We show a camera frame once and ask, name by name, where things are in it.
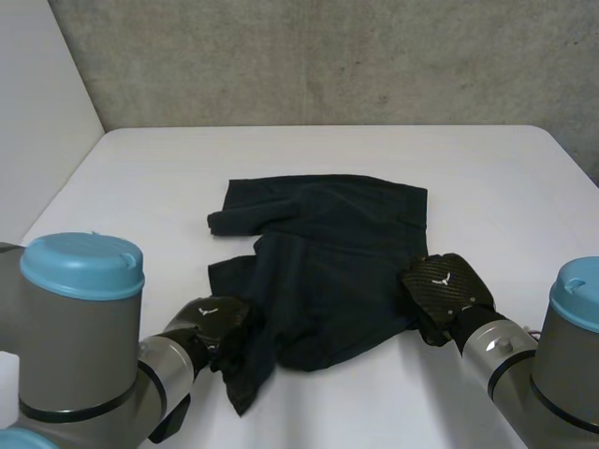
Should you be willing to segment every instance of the gray wall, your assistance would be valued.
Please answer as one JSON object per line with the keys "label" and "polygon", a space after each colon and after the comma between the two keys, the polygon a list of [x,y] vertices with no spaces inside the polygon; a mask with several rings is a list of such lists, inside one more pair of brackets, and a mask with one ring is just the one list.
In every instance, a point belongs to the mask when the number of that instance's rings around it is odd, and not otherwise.
{"label": "gray wall", "polygon": [[528,123],[599,181],[597,0],[50,3],[107,130]]}

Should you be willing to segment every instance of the black garment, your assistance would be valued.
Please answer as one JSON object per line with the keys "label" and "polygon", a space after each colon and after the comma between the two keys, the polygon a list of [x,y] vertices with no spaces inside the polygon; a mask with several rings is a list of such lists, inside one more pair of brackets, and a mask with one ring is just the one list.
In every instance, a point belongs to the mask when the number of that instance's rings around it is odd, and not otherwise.
{"label": "black garment", "polygon": [[224,372],[239,414],[275,362],[312,371],[344,362],[404,331],[397,276],[427,255],[427,191],[350,175],[231,181],[216,236],[262,234],[255,256],[209,267],[215,296],[262,310],[245,363]]}

